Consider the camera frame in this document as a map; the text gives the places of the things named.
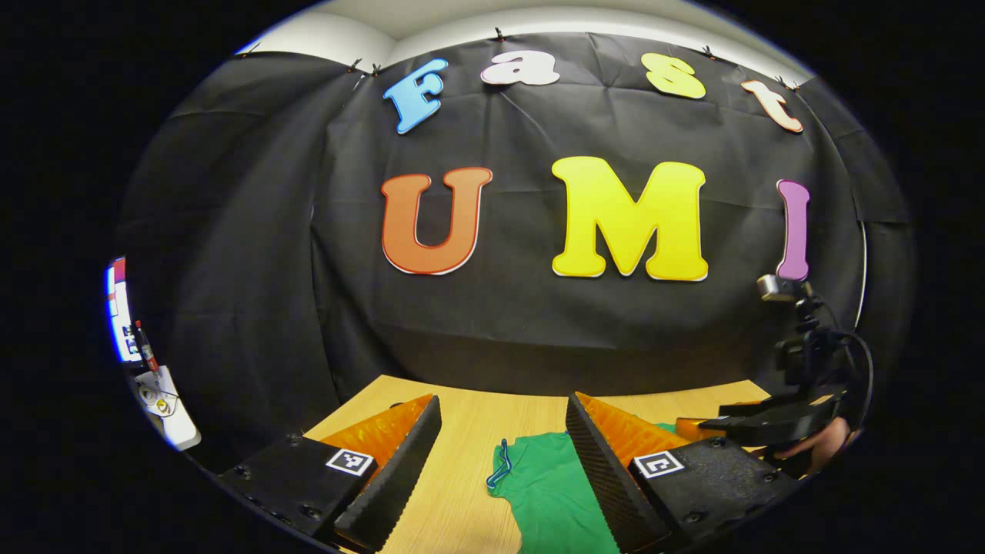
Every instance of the green cloth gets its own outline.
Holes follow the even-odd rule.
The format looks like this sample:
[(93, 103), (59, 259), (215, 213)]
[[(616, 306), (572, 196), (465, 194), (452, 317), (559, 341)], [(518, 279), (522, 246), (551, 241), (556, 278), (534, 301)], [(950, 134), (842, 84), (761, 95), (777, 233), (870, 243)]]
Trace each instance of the green cloth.
[[(674, 433), (673, 424), (657, 424)], [(492, 470), (502, 465), (495, 447)], [(507, 446), (512, 469), (487, 489), (509, 502), (520, 529), (517, 554), (620, 554), (567, 433), (518, 437)]]

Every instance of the table surface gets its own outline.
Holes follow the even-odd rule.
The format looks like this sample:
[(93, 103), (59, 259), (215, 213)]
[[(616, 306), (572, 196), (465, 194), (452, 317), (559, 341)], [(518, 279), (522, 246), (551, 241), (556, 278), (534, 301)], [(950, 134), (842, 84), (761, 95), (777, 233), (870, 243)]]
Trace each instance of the table surface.
[[(383, 376), (312, 427), (304, 436), (320, 441), (389, 408), (433, 393), (441, 403), (441, 431), (417, 487), (381, 554), (507, 553), (520, 548), (520, 531), (509, 503), (489, 496), (493, 449), (506, 439), (563, 433), (564, 396), (481, 392)], [(679, 417), (710, 418), (718, 406), (764, 400), (751, 381), (677, 392), (598, 396), (652, 423)]]

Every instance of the orange soft pad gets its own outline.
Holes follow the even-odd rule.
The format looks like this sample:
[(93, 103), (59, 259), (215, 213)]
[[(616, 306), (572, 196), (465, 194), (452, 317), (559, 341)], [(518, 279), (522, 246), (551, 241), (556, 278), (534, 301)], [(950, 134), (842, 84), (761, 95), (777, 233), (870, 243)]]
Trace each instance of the orange soft pad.
[(705, 439), (708, 439), (709, 437), (725, 436), (724, 431), (716, 431), (714, 429), (701, 429), (700, 427), (698, 427), (698, 424), (700, 424), (703, 421), (707, 421), (707, 419), (679, 417), (677, 419), (677, 422), (674, 424), (674, 431), (681, 437), (684, 437), (685, 439), (688, 439), (689, 441), (692, 442), (703, 441)]
[(575, 392), (595, 427), (609, 443), (623, 467), (633, 458), (690, 444), (690, 441), (667, 432), (602, 400)]
[(368, 419), (347, 427), (338, 433), (321, 440), (326, 445), (340, 449), (355, 450), (373, 456), (378, 464), (369, 481), (393, 457), (393, 452), (404, 443), (411, 428), (418, 422), (421, 413), (433, 394), (425, 394), (389, 410), (380, 412)]

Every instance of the monitor screen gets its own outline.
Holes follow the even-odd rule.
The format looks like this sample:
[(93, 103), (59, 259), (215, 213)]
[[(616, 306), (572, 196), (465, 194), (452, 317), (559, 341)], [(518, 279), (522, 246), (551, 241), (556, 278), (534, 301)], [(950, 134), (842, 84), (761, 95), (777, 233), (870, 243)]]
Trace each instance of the monitor screen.
[(126, 299), (126, 258), (113, 260), (106, 268), (106, 304), (109, 331), (113, 335), (120, 363), (140, 362), (140, 351), (134, 338), (133, 321)]

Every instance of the human hand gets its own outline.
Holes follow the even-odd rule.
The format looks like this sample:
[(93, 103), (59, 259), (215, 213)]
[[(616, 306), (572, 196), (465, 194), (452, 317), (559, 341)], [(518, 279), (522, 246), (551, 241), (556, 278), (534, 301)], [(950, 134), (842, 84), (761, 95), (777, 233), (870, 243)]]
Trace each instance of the human hand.
[(778, 458), (787, 458), (804, 450), (811, 449), (811, 467), (808, 474), (821, 471), (842, 448), (855, 440), (858, 431), (849, 433), (848, 422), (842, 417), (836, 417), (827, 427), (803, 439), (789, 450), (776, 453)]

